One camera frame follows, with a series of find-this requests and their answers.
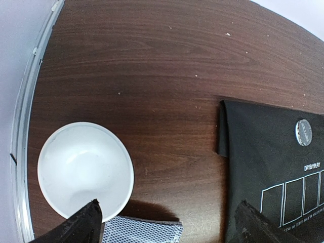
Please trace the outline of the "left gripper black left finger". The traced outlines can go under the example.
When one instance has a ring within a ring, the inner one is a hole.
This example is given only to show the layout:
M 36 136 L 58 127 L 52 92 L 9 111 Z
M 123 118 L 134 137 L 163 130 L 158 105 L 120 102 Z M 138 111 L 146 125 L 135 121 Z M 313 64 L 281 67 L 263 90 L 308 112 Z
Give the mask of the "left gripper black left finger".
M 94 199 L 62 224 L 32 242 L 99 242 L 101 224 L 102 211 L 98 200 Z

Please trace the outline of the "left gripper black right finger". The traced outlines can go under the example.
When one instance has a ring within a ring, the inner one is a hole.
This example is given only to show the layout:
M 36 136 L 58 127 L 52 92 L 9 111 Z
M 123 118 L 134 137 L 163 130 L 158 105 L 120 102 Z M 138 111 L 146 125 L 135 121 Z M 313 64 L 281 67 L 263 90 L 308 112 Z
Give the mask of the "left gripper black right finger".
M 276 227 L 246 200 L 237 206 L 234 218 L 234 242 L 304 242 Z

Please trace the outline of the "clear round dealer button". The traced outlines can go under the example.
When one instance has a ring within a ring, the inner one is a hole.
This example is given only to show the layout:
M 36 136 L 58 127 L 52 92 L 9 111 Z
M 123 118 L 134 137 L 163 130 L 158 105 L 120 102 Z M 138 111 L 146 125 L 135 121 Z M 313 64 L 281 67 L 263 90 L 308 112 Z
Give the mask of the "clear round dealer button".
M 295 135 L 301 146 L 308 146 L 312 141 L 312 128 L 308 120 L 301 119 L 296 123 Z

